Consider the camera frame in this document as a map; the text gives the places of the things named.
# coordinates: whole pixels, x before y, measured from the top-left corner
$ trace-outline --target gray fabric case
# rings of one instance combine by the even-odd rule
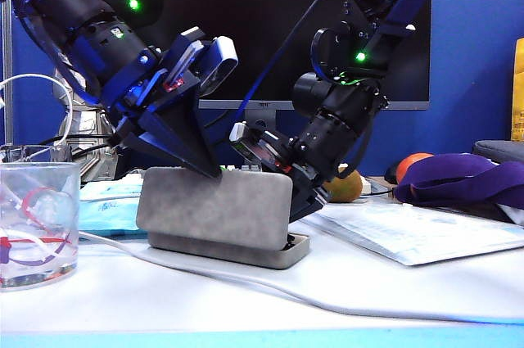
[[[309,251],[301,235],[283,250],[291,191],[282,174],[226,170],[209,179],[183,168],[150,168],[137,226],[158,248],[285,269]]]

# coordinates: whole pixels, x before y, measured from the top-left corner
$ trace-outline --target black monitor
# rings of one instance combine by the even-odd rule
[[[160,20],[138,32],[157,47],[167,48],[174,37],[193,26],[208,36],[230,37],[239,65],[201,108],[235,109],[257,75],[268,63],[293,25],[313,0],[165,0]],[[292,109],[291,90],[310,72],[309,46],[318,29],[332,27],[343,19],[345,0],[322,0],[305,22],[282,59],[261,84],[248,109]],[[430,5],[421,10],[414,24],[418,32],[399,46],[385,82],[390,109],[420,110],[429,104]]]

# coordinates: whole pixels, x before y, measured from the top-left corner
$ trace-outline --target white table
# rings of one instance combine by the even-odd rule
[[[283,271],[128,244],[180,264],[270,279],[338,305],[524,319],[524,249],[406,267],[300,221],[291,231],[310,235],[311,252]],[[2,348],[524,344],[521,326],[334,314],[100,244],[81,245],[70,277],[0,294],[0,311]]]

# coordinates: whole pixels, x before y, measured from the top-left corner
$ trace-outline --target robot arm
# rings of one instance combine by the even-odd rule
[[[29,35],[75,92],[87,103],[104,107],[116,127],[115,145],[207,176],[220,175],[197,119],[197,102],[236,66],[229,38],[208,41],[193,28],[180,34],[166,52],[147,46],[134,29],[156,20],[162,0],[13,0],[13,4]],[[71,68],[86,79],[85,90]]]
[[[294,107],[309,118],[299,136],[290,139],[257,124],[235,124],[230,141],[245,158],[291,177],[290,221],[321,209],[329,199],[322,184],[356,168],[352,164],[338,173],[361,136],[357,154],[363,154],[373,118],[387,106],[381,81],[395,47],[414,31],[410,22],[425,1],[344,2],[345,21],[314,36],[314,73],[303,75],[294,87]]]
[[[191,29],[167,52],[148,47],[131,26],[153,21],[156,1],[14,3],[75,91],[105,107],[117,127],[118,142],[217,176],[219,169],[195,110],[198,97],[212,91],[237,64],[233,44],[224,38],[205,41],[199,29]],[[409,23],[425,1],[344,2],[346,20],[314,36],[314,73],[303,75],[295,86],[295,108],[309,117],[300,135],[289,139],[256,124],[235,124],[230,141],[245,158],[291,178],[291,221],[320,209],[329,198],[324,181],[355,167],[338,174],[339,163],[358,138],[369,138],[373,117],[387,105],[381,81],[395,47],[413,32]],[[151,17],[141,15],[146,4],[152,7],[144,7],[143,15]],[[56,50],[84,76],[87,91],[78,86]]]

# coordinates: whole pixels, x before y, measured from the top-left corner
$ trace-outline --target yellow box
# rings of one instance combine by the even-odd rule
[[[524,142],[524,38],[517,40],[513,76],[511,140]]]

